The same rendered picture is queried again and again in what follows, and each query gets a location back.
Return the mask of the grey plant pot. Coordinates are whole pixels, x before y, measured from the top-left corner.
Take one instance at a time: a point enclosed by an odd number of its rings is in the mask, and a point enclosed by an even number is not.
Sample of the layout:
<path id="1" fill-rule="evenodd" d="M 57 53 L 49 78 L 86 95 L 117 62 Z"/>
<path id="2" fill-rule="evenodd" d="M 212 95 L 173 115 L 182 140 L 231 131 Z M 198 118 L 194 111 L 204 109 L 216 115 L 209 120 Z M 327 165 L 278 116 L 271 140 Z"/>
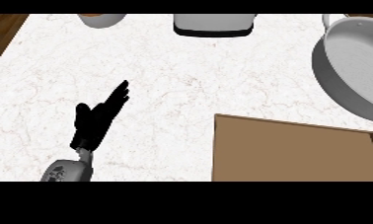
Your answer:
<path id="1" fill-rule="evenodd" d="M 123 14 L 100 14 L 100 15 L 82 15 L 77 17 L 83 24 L 95 29 L 111 27 L 125 17 Z"/>

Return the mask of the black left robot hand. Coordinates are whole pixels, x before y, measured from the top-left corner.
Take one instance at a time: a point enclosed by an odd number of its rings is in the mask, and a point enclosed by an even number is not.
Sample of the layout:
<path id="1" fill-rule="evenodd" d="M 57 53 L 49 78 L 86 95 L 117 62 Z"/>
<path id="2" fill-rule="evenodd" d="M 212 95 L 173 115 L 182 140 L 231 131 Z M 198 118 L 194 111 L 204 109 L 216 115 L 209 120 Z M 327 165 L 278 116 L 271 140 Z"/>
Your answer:
<path id="1" fill-rule="evenodd" d="M 74 106 L 73 128 L 74 134 L 69 147 L 94 151 L 104 138 L 111 120 L 119 114 L 128 97 L 128 81 L 123 80 L 111 91 L 105 101 L 91 109 L 85 103 Z"/>

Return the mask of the grey metal pot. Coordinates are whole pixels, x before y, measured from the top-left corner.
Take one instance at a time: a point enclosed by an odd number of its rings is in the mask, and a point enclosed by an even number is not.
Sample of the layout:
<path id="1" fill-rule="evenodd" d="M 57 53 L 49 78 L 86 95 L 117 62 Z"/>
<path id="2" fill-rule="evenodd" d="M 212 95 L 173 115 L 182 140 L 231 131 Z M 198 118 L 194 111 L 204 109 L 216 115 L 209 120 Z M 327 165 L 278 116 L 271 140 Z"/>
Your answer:
<path id="1" fill-rule="evenodd" d="M 373 121 L 373 18 L 321 15 L 322 36 L 310 53 L 313 78 L 332 101 Z"/>

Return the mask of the white toaster with black base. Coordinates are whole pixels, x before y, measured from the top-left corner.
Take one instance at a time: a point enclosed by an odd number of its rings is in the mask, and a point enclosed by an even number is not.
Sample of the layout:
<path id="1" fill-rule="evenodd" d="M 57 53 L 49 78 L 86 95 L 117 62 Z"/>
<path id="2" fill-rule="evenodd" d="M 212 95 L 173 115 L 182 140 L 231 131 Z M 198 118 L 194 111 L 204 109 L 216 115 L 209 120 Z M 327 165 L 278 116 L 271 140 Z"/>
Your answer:
<path id="1" fill-rule="evenodd" d="M 185 37 L 244 37 L 256 14 L 173 14 L 173 31 Z"/>

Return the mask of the brown tray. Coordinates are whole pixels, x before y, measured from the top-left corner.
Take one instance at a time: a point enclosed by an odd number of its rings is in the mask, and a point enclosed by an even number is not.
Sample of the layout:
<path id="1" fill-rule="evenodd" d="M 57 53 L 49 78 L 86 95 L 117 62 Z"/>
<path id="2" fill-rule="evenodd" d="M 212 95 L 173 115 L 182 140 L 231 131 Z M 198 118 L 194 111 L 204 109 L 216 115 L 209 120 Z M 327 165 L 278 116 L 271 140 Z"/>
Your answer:
<path id="1" fill-rule="evenodd" d="M 219 114 L 210 178 L 373 182 L 373 132 Z"/>

